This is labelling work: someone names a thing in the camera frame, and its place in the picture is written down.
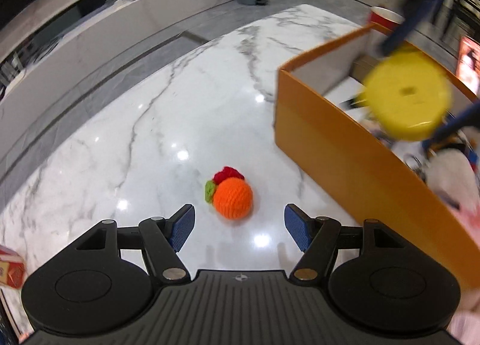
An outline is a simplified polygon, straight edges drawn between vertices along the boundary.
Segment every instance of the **yellow lid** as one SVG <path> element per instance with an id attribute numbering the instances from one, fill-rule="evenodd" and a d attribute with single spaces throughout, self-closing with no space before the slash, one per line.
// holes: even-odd
<path id="1" fill-rule="evenodd" d="M 440 68 L 419 51 L 401 48 L 365 78 L 364 97 L 385 132 L 397 140 L 431 136 L 451 103 Z"/>

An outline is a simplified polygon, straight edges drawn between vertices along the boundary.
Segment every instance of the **white marble table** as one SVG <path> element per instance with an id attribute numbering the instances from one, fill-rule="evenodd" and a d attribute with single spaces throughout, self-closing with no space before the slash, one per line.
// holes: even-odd
<path id="1" fill-rule="evenodd" d="M 192 276 L 199 268 L 290 272 L 301 252 L 283 224 L 286 204 L 355 222 L 276 147 L 277 67 L 355 27 L 300 5 L 165 66 L 83 125 L 33 173 L 0 216 L 0 244 L 24 256 L 32 272 L 102 219 L 133 226 L 192 203 L 195 228 L 179 253 Z M 254 192 L 253 213 L 240 222 L 221 218 L 203 198 L 205 182 L 225 165 L 243 173 Z M 140 254 L 123 256 L 141 264 Z M 19 294 L 6 293 L 20 328 L 28 330 Z"/>

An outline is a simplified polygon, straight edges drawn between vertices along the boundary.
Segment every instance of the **green crocheted leaf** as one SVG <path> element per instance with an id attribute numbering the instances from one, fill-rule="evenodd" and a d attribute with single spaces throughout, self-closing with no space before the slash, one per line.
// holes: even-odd
<path id="1" fill-rule="evenodd" d="M 213 203 L 213 194 L 216 190 L 217 186 L 215 185 L 215 183 L 212 180 L 207 181 L 207 183 L 205 184 L 205 201 L 207 203 Z"/>

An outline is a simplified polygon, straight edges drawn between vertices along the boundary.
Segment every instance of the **pink object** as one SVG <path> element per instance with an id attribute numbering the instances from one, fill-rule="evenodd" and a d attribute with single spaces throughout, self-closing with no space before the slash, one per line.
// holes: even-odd
<path id="1" fill-rule="evenodd" d="M 371 8 L 368 23 L 376 23 L 391 31 L 403 22 L 404 18 L 394 11 L 374 6 Z"/>
<path id="2" fill-rule="evenodd" d="M 425 174 L 435 194 L 458 204 L 458 210 L 451 206 L 448 209 L 480 247 L 480 197 L 466 156 L 455 149 L 442 150 L 431 158 Z"/>
<path id="3" fill-rule="evenodd" d="M 480 289 L 463 291 L 458 310 L 471 311 L 480 315 Z"/>
<path id="4" fill-rule="evenodd" d="M 460 39 L 460 46 L 458 47 L 458 62 L 455 76 L 457 76 L 467 88 L 477 94 L 480 87 L 480 69 L 475 64 L 475 60 L 472 59 L 472 54 L 479 56 L 480 44 L 468 36 L 463 36 Z"/>
<path id="5" fill-rule="evenodd" d="M 463 345 L 480 345 L 480 315 L 457 311 L 448 325 L 448 331 Z"/>
<path id="6" fill-rule="evenodd" d="M 30 337 L 30 333 L 23 333 L 18 337 L 18 343 L 22 343 L 25 341 L 28 337 Z"/>

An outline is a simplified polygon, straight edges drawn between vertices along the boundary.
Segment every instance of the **cardboard box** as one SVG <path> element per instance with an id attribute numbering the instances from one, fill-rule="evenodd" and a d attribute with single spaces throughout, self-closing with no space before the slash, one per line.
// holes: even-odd
<path id="1" fill-rule="evenodd" d="M 348 76 L 359 55 L 375 56 L 374 47 L 388 32 L 370 24 L 281 66 L 275 142 L 357 222 L 379 219 L 452 271 L 463 289 L 480 288 L 480 248 L 446 206 L 389 149 L 322 97 Z M 440 67 L 452 86 L 453 113 L 477 100 Z"/>
<path id="2" fill-rule="evenodd" d="M 380 60 L 367 54 L 361 54 L 352 64 L 350 77 L 363 83 L 367 74 L 372 71 L 378 63 L 380 63 Z"/>

